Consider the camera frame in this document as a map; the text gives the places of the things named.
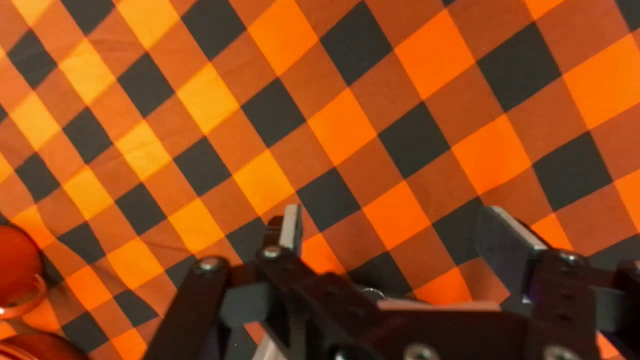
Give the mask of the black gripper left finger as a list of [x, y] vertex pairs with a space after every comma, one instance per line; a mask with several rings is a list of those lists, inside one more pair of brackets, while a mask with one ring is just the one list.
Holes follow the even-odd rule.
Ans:
[[288, 204], [282, 217], [274, 217], [265, 235], [265, 248], [260, 254], [265, 258], [278, 258], [284, 253], [292, 253], [297, 256], [303, 254], [303, 207]]

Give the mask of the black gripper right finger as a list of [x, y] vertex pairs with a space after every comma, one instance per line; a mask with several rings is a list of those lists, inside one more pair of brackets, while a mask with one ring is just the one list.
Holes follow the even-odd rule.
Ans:
[[501, 207], [485, 207], [475, 230], [476, 253], [513, 294], [535, 294], [544, 286], [586, 288], [584, 258], [554, 248]]

